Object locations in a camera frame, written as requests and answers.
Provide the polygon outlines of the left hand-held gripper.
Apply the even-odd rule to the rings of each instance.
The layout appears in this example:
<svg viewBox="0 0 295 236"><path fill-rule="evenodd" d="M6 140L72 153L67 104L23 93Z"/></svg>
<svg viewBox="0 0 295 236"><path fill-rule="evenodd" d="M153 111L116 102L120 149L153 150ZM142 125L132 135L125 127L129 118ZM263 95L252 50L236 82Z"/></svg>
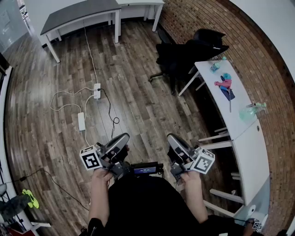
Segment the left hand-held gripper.
<svg viewBox="0 0 295 236"><path fill-rule="evenodd" d="M102 168L118 179L123 173L123 161L128 155L129 147L126 145L130 136L122 133L109 141L106 145L96 143L80 151L80 158L86 170Z"/></svg>

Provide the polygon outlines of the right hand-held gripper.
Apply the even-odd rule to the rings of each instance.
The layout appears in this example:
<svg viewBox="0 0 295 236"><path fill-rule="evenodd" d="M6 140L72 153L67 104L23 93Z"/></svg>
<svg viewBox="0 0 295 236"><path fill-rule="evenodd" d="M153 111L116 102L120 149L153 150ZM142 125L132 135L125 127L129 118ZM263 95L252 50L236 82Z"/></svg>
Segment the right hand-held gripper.
<svg viewBox="0 0 295 236"><path fill-rule="evenodd" d="M207 174L215 161L215 154L199 146L192 148L179 136L169 133L168 143L171 147L168 150L168 157L171 160L171 173L176 180L188 171L196 171Z"/></svg>

